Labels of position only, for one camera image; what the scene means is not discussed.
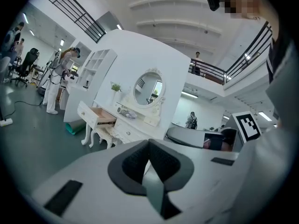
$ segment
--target white shelf unit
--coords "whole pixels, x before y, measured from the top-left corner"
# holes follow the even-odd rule
[[[78,84],[81,86],[86,85],[86,81],[88,78],[90,78],[90,81],[88,82],[88,86],[91,84],[91,81],[93,80],[93,77],[95,73],[100,68],[102,62],[107,57],[110,50],[99,50],[94,52],[90,59],[88,59],[86,65],[83,67],[83,71],[78,79]]]
[[[93,105],[93,100],[116,57],[117,54],[112,49],[100,50],[94,52],[90,58],[85,61],[80,70],[82,72],[76,86],[70,89],[64,113],[64,122],[73,122],[81,119],[77,114],[80,101],[83,101],[88,106]],[[88,89],[83,89],[88,77],[90,78]]]

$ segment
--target black office chair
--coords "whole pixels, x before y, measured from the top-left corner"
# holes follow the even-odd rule
[[[25,77],[29,75],[29,71],[31,68],[31,65],[33,62],[37,59],[37,52],[38,49],[32,48],[29,52],[27,52],[27,55],[23,61],[23,64],[15,70],[18,72],[19,77],[11,79],[10,83],[15,80],[15,85],[17,86],[18,83],[21,81],[24,84],[26,84],[27,87],[27,81],[25,80]]]

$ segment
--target small potted plant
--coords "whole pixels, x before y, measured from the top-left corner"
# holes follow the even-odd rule
[[[114,82],[110,82],[110,84],[111,84],[112,94],[110,96],[110,99],[108,99],[108,103],[109,105],[113,105],[114,100],[116,102],[119,102],[121,99],[121,95],[119,93],[119,91],[121,92],[121,85]]]
[[[114,82],[110,82],[111,83],[111,89],[113,91],[116,91],[116,92],[121,92],[121,85],[120,84],[117,84],[117,83],[114,83]]]

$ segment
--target ornate mirror frame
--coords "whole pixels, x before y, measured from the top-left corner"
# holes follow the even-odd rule
[[[162,90],[159,94],[159,96],[150,104],[148,105],[140,105],[136,99],[135,99],[135,87],[138,83],[138,81],[147,73],[155,73],[158,74],[162,80]],[[147,116],[149,118],[153,119],[159,119],[160,120],[160,114],[161,114],[161,106],[162,103],[165,100],[165,90],[166,90],[166,82],[165,79],[163,79],[162,73],[157,68],[152,68],[146,70],[141,76],[139,76],[136,80],[136,82],[133,85],[133,88],[130,87],[129,94],[125,96],[125,98],[122,100],[121,104],[135,110],[138,113],[143,114],[144,116]]]

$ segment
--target person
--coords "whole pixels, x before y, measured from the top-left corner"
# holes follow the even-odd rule
[[[58,114],[55,110],[55,101],[58,94],[59,86],[62,80],[62,73],[65,70],[67,76],[70,76],[70,71],[66,65],[71,57],[80,57],[79,48],[69,48],[64,52],[58,52],[53,63],[50,65],[49,75],[50,79],[47,84],[43,104],[47,105],[47,113]]]
[[[194,112],[191,112],[187,118],[185,128],[188,129],[197,129],[197,117]]]
[[[18,57],[21,57],[21,55],[22,55],[23,48],[24,48],[24,45],[23,45],[24,41],[25,41],[24,38],[22,38],[21,41],[17,42],[17,44],[15,46],[14,50],[17,52]]]
[[[196,55],[195,60],[202,62],[202,60],[199,58],[200,52],[197,51],[195,55]]]
[[[195,60],[202,62],[202,60],[199,58],[200,52],[197,51],[195,55],[196,55]],[[195,64],[194,64],[194,73],[198,76],[200,76],[199,65],[200,65],[200,63],[197,63],[197,62],[195,62]]]
[[[267,58],[267,69],[269,82],[273,81],[275,73],[286,56],[287,50],[291,47],[291,38],[283,29],[282,22],[273,6],[268,0],[220,0],[224,4],[225,12],[235,18],[259,20],[264,18],[271,25],[272,40]],[[278,126],[281,126],[279,116],[274,111],[273,116],[278,119]]]
[[[24,23],[21,21],[13,30],[8,31],[1,46],[2,53],[14,51],[14,48],[20,39],[23,27]]]

